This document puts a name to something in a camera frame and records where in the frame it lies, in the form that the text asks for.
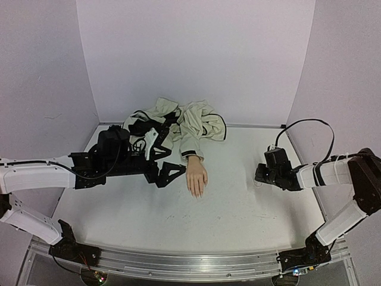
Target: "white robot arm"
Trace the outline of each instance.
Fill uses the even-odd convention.
[[[332,156],[319,163],[291,167],[283,148],[265,152],[255,180],[289,191],[315,186],[352,184],[355,195],[343,209],[312,233],[306,247],[279,253],[282,271],[316,266],[330,261],[328,245],[381,209],[381,159],[368,149],[348,156]]]
[[[89,152],[48,160],[0,159],[0,221],[45,240],[52,245],[49,252],[55,257],[81,263],[81,253],[90,266],[96,266],[99,248],[77,243],[69,224],[27,207],[15,192],[51,187],[91,188],[105,184],[108,176],[136,174],[144,174],[148,183],[155,183],[158,188],[165,187],[186,170],[185,166],[168,162],[163,163],[161,170],[158,168],[155,160],[170,154],[161,146],[168,130],[152,128],[144,137],[145,148],[130,143],[128,130],[112,126],[99,134],[98,143]]]

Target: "jacket sleeve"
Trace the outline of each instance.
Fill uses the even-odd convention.
[[[204,159],[200,149],[202,136],[201,110],[190,108],[184,112],[184,118],[180,124],[181,143],[180,152],[183,159],[189,155],[197,155]]]

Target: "mannequin hand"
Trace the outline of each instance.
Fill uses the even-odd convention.
[[[204,185],[208,183],[208,173],[201,163],[198,156],[188,157],[188,166],[186,168],[186,182],[188,190],[192,196],[198,198],[204,194]]]

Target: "crumpled fabric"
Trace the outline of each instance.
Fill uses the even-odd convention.
[[[162,146],[172,150],[173,142],[181,140],[180,153],[183,158],[189,155],[205,158],[200,149],[201,138],[215,141],[226,139],[226,125],[223,118],[215,113],[206,100],[179,106],[174,101],[159,98],[154,107],[145,111],[136,111],[129,116],[124,122],[123,128],[129,130],[129,125],[133,125],[138,120],[148,121],[151,119],[164,123],[166,121],[164,116],[171,113],[174,113],[178,118],[176,123],[170,126],[170,133]]]

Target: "black cable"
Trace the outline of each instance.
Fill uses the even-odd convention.
[[[24,165],[24,164],[50,164],[50,165],[58,166],[58,167],[61,167],[61,168],[65,169],[65,170],[68,170],[70,173],[73,173],[74,175],[76,175],[76,176],[78,176],[78,177],[80,177],[82,179],[85,179],[85,180],[97,180],[97,179],[103,178],[104,176],[107,176],[115,168],[115,165],[117,164],[118,159],[119,159],[120,150],[121,150],[121,142],[119,143],[118,153],[116,155],[114,164],[111,166],[110,169],[108,169],[107,172],[105,172],[105,173],[103,173],[103,174],[101,174],[101,175],[99,175],[97,177],[85,177],[85,176],[82,176],[82,175],[76,173],[75,171],[71,170],[69,167],[67,167],[67,166],[65,166],[63,164],[54,162],[54,161],[30,160],[30,161],[21,161],[21,162],[10,162],[10,163],[7,163],[7,165],[13,166],[13,165]]]
[[[143,148],[140,146],[138,146],[138,143],[139,142],[144,142],[144,146]],[[147,143],[145,142],[144,138],[140,138],[138,140],[136,140],[133,144],[132,144],[132,151],[134,152],[142,152],[145,150],[145,147],[147,146]]]
[[[58,261],[56,260],[56,258],[55,258],[55,256],[54,256],[53,254],[52,254],[52,257],[53,257],[53,260],[54,260],[55,264],[57,264],[60,268],[66,270],[66,271],[68,271],[68,272],[70,272],[70,273],[76,274],[76,275],[78,275],[79,277],[82,277],[82,274],[81,274],[81,273],[78,273],[78,272],[76,272],[76,271],[70,270],[69,268],[66,268],[66,267],[64,267],[63,265],[59,264]],[[87,275],[86,275],[86,277],[89,278],[89,279],[94,279],[94,280],[97,280],[97,281],[98,281],[98,279],[97,279],[96,277],[87,276]]]
[[[300,122],[305,122],[305,121],[317,121],[317,122],[320,122],[320,123],[322,123],[322,124],[328,126],[328,127],[331,129],[331,131],[332,131],[332,141],[331,141],[331,145],[330,145],[330,147],[329,147],[329,149],[328,149],[328,153],[327,153],[327,155],[325,156],[325,158],[324,158],[321,162],[326,161],[326,160],[329,158],[329,156],[331,155],[331,152],[332,152],[333,143],[335,142],[335,133],[334,133],[334,131],[333,131],[331,125],[329,125],[327,122],[325,122],[325,121],[322,120],[322,119],[309,118],[309,119],[301,119],[301,120],[295,121],[295,122],[292,123],[290,126],[284,128],[284,130],[282,130],[282,131],[279,132],[278,136],[276,136],[275,147],[278,146],[279,137],[280,137],[284,132],[286,132],[286,130],[290,129],[292,126],[294,126],[294,125],[296,125],[296,124],[298,124],[298,123],[300,123]]]

